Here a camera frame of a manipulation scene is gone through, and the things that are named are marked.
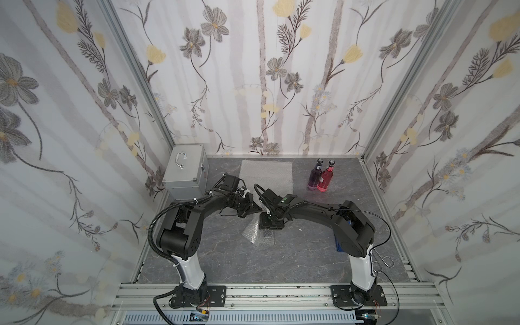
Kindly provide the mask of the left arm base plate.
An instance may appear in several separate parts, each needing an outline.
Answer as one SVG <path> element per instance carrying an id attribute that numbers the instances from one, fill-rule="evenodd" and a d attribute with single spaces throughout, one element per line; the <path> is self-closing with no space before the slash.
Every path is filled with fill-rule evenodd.
<path id="1" fill-rule="evenodd" d="M 203 285 L 196 290 L 178 286 L 169 300 L 169 307 L 173 309 L 181 307 L 224 307 L 226 291 L 226 286 Z"/>

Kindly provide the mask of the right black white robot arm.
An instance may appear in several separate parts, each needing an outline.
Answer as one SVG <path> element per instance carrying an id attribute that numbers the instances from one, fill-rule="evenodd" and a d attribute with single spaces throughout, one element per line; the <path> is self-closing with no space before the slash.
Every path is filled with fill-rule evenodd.
<path id="1" fill-rule="evenodd" d="M 371 258 L 375 226 L 356 204 L 349 200 L 342 204 L 318 204 L 293 194 L 281 197 L 258 184 L 254 189 L 266 208 L 260 215 L 262 228 L 282 230 L 286 223 L 295 219 L 330 228 L 341 251 L 349 255 L 352 269 L 350 299 L 357 306 L 372 300 L 377 287 Z"/>

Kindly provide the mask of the single bubble wrap sheet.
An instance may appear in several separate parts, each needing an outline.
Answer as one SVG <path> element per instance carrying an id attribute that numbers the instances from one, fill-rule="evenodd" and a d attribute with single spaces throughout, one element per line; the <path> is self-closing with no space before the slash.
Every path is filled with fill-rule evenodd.
<path id="1" fill-rule="evenodd" d="M 272 230 L 261 229 L 259 217 L 260 214 L 253 215 L 253 219 L 242 232 L 242 236 L 255 246 L 274 246 L 274 232 Z"/>

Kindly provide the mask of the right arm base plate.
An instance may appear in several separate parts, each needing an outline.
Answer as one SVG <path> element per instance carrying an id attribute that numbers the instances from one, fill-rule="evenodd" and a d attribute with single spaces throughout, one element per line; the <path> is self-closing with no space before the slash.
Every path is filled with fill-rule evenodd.
<path id="1" fill-rule="evenodd" d="M 336 307 L 386 307 L 386 295 L 380 285 L 373 286 L 368 292 L 351 285 L 330 287 L 333 305 Z"/>

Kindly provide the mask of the blue tape dispenser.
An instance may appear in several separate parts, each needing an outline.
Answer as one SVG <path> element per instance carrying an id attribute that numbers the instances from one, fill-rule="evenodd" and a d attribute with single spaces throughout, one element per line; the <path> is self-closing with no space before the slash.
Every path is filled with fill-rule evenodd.
<path id="1" fill-rule="evenodd" d="M 337 238 L 334 238 L 334 242 L 335 242 L 335 246 L 336 246 L 337 252 L 343 253 L 344 250 L 341 248 L 341 244 L 340 244 L 340 242 L 337 240 Z"/>

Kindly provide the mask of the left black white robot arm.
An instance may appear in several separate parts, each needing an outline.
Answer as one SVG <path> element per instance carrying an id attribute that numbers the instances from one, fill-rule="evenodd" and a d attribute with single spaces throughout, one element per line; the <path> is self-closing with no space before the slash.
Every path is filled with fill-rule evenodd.
<path id="1" fill-rule="evenodd" d="M 246 186 L 239 186 L 242 182 L 237 176 L 223 174 L 204 196 L 172 202 L 150 224 L 150 248 L 172 262 L 180 275 L 180 284 L 170 294 L 176 307 L 200 306 L 209 298 L 207 277 L 196 256 L 205 218 L 226 208 L 239 218 L 262 212 Z"/>

